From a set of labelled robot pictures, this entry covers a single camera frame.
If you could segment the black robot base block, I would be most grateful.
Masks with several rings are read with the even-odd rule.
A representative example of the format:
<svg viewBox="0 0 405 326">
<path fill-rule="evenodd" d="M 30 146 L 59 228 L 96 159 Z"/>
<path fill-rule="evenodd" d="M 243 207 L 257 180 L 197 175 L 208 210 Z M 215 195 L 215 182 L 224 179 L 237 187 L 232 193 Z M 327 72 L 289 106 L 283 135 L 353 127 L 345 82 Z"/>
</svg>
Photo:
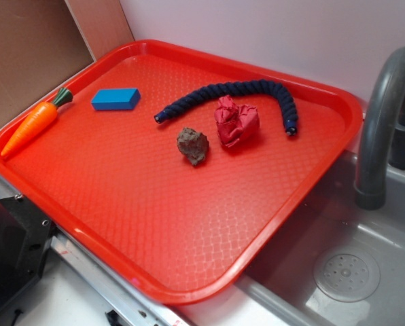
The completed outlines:
<svg viewBox="0 0 405 326">
<path fill-rule="evenodd" d="M 28 198 L 0 199 L 0 295 L 15 295 L 42 277 L 54 228 Z"/>
</svg>

